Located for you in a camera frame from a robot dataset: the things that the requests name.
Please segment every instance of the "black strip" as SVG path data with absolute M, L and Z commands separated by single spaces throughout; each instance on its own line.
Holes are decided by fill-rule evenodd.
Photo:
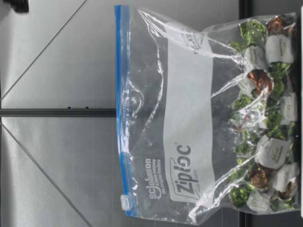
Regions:
M 239 19 L 245 19 L 252 16 L 251 0 L 239 0 Z M 239 227 L 250 227 L 250 214 L 239 212 Z
M 0 109 L 0 117 L 116 117 L 116 109 Z
M 250 214 L 239 212 L 239 227 L 250 227 Z
M 239 0 L 239 19 L 251 17 L 251 0 Z

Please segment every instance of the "gray metal surface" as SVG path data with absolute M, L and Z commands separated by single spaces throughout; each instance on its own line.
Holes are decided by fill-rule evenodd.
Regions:
M 32 0 L 28 15 L 0 3 L 2 108 L 115 107 L 113 6 L 128 1 L 84 1 Z M 238 0 L 134 2 L 196 30 L 238 19 Z M 121 210 L 115 119 L 1 121 L 14 137 L 1 129 L 1 226 L 88 226 L 81 215 L 93 227 L 183 226 L 129 218 Z M 238 220 L 238 212 L 222 209 L 202 226 L 234 227 Z
M 2 124 L 9 131 L 2 128 L 2 226 L 89 226 L 44 173 L 93 227 L 183 226 L 128 218 L 121 210 L 114 118 L 3 117 Z M 223 209 L 202 226 L 238 226 L 238 215 Z
M 126 0 L 87 0 L 9 91 L 83 2 L 33 0 L 28 15 L 6 12 L 0 22 L 2 108 L 115 107 L 114 5 Z M 238 0 L 133 2 L 196 30 L 238 18 Z

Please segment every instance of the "white candy wrapper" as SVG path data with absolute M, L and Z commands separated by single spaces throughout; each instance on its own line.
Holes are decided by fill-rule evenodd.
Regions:
M 260 193 L 258 189 L 254 189 L 250 193 L 250 197 L 247 201 L 247 206 L 257 213 L 267 213 L 271 211 L 270 198 L 272 193 Z
M 282 97 L 281 112 L 283 117 L 281 125 L 289 125 L 290 122 L 298 120 L 297 96 L 295 93 Z
M 287 152 L 287 141 L 264 136 L 258 143 L 255 161 L 264 167 L 278 169 L 284 164 Z
M 297 163 L 284 165 L 280 168 L 273 180 L 273 188 L 279 192 L 286 192 L 290 182 L 295 183 L 296 177 L 299 175 L 300 168 Z
M 250 73 L 253 70 L 268 71 L 268 66 L 265 60 L 265 53 L 262 47 L 251 45 L 243 54 L 244 71 Z
M 271 35 L 265 44 L 266 60 L 273 62 L 293 63 L 291 41 L 285 35 Z

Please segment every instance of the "white label area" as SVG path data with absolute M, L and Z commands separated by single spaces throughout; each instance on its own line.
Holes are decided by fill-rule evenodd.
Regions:
M 213 204 L 215 183 L 211 111 L 213 59 L 207 54 L 212 51 L 207 37 L 198 32 L 176 23 L 168 23 L 165 28 L 168 83 L 163 143 L 169 194 L 173 201 L 209 208 Z M 193 40 L 201 43 L 192 45 Z
M 287 141 L 264 136 L 258 143 L 255 161 L 267 168 L 278 169 L 284 164 L 287 152 Z
M 255 212 L 268 212 L 270 210 L 270 196 L 255 189 L 250 193 L 246 204 Z
M 253 70 L 268 71 L 264 50 L 259 46 L 248 47 L 243 55 L 244 69 L 246 73 Z
M 273 62 L 293 63 L 292 44 L 285 35 L 271 35 L 265 44 L 266 60 Z
M 282 98 L 281 110 L 283 117 L 281 125 L 289 125 L 290 122 L 297 121 L 297 96 L 295 93 L 290 93 L 289 96 Z

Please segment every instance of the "clear plastic bag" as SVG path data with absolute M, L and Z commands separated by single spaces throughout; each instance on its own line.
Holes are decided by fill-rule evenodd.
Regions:
M 116 7 L 127 215 L 199 225 L 221 207 L 299 208 L 295 22 L 261 16 L 198 32 Z

